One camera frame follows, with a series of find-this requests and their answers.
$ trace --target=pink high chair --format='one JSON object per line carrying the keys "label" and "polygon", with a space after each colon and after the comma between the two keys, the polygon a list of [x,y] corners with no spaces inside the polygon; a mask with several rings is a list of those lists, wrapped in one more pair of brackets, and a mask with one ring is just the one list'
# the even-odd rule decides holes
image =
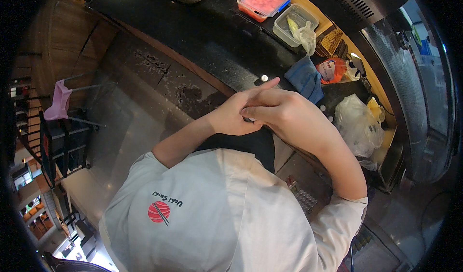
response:
{"label": "pink high chair", "polygon": [[48,121],[56,120],[56,119],[70,119],[70,120],[88,123],[91,125],[106,127],[106,125],[103,125],[103,124],[68,116],[69,97],[71,96],[73,91],[100,87],[100,86],[107,85],[107,84],[97,84],[97,85],[90,85],[90,86],[85,86],[85,87],[80,87],[80,88],[75,88],[75,89],[68,89],[66,86],[64,86],[64,82],[66,80],[70,80],[70,79],[83,76],[83,75],[87,75],[87,74],[91,74],[94,72],[95,71],[82,73],[82,74],[74,75],[69,78],[57,81],[55,83],[55,91],[53,93],[53,104],[49,108],[47,108],[47,110],[45,110],[45,112],[43,113],[43,118]]}

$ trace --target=towel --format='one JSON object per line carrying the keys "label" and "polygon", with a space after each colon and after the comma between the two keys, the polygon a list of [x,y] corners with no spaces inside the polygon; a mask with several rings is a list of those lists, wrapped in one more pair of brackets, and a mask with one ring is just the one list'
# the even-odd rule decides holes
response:
{"label": "towel", "polygon": [[317,71],[309,56],[304,56],[304,58],[297,61],[285,73],[285,78],[291,82],[302,96],[313,104],[323,98],[320,82],[321,74]]}

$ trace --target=person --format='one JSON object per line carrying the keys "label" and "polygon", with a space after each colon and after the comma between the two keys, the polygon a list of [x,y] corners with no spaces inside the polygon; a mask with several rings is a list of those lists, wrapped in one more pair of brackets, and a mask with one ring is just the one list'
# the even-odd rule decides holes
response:
{"label": "person", "polygon": [[[368,203],[365,178],[334,125],[298,93],[272,88],[278,81],[234,94],[135,161],[99,223],[119,270],[338,269]],[[330,173],[331,202],[311,223],[271,167],[221,146],[243,136],[245,146],[259,145],[265,136],[249,136],[263,125],[317,156]],[[228,140],[211,148],[220,137]],[[256,153],[265,159],[262,149]]]}

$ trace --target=red circle logo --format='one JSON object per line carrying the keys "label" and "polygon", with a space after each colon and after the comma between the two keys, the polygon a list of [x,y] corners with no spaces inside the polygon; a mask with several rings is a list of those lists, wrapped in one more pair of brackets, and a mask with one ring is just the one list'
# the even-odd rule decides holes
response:
{"label": "red circle logo", "polygon": [[155,203],[152,203],[150,207],[148,208],[148,217],[150,220],[152,220],[154,223],[166,223],[168,225],[169,221],[167,218],[169,218],[170,215],[170,208],[169,206],[161,201],[157,201]]}

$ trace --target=granite countertop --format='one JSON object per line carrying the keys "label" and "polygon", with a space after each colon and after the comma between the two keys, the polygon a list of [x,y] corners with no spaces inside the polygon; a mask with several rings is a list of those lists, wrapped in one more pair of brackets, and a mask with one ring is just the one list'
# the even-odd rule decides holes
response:
{"label": "granite countertop", "polygon": [[[173,0],[93,0],[87,6],[112,19],[122,21],[186,57],[235,91],[260,84],[260,76],[279,76],[279,87],[294,90],[284,73],[301,59],[269,31],[246,36],[234,25],[236,0],[203,0],[184,4]],[[317,64],[322,58],[314,55]],[[356,93],[361,100],[369,95],[359,81],[323,86],[325,98],[317,105],[334,116],[335,106],[345,96]]]}

